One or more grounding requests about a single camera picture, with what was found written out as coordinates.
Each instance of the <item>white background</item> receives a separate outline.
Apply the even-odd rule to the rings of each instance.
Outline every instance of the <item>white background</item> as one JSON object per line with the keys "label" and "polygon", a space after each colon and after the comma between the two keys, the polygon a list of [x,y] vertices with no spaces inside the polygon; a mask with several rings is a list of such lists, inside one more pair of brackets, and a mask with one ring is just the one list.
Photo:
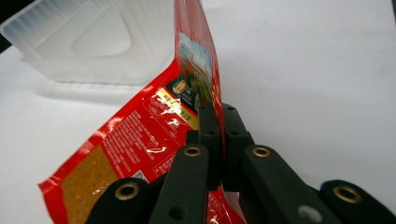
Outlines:
{"label": "white background", "polygon": [[[223,102],[314,188],[396,213],[396,25],[386,0],[203,0]],[[54,83],[0,55],[0,223],[51,223],[38,183],[140,87]]]}

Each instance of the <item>plastic wrapper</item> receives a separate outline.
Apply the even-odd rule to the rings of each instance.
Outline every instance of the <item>plastic wrapper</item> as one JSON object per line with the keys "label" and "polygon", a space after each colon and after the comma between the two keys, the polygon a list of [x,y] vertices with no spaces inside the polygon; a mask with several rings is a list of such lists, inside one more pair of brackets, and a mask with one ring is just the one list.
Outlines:
{"label": "plastic wrapper", "polygon": [[[151,182],[166,173],[207,102],[222,127],[219,69],[205,14],[198,0],[176,0],[175,59],[39,185],[53,221],[84,223],[112,182],[127,176]],[[207,223],[243,223],[221,188],[209,192]]]}

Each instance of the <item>red food bag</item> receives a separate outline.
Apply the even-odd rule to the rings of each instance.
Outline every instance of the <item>red food bag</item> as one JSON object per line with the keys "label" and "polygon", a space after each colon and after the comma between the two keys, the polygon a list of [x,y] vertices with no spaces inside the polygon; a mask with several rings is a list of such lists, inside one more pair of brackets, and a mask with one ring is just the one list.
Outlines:
{"label": "red food bag", "polygon": [[[175,59],[39,185],[53,221],[84,223],[112,182],[151,182],[166,173],[207,102],[222,129],[219,67],[205,14],[199,0],[176,0]],[[209,192],[207,223],[244,223],[221,188]]]}

